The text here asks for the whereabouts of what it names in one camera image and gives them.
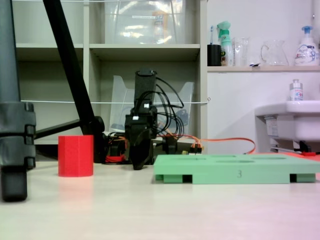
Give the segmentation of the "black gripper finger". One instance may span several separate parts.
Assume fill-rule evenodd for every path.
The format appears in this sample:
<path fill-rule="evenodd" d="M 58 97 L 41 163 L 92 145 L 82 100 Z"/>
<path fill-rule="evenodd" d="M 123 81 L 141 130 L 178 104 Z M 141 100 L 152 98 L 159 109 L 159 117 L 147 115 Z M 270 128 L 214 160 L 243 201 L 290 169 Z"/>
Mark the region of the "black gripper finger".
<path fill-rule="evenodd" d="M 142 165 L 151 165 L 153 163 L 154 150 L 150 130 L 143 131 L 140 147 Z"/>
<path fill-rule="evenodd" d="M 143 157 L 143 137 L 136 136 L 130 140 L 129 147 L 129 159 L 132 163 L 134 170 L 141 170 L 144 166 L 144 157 Z"/>

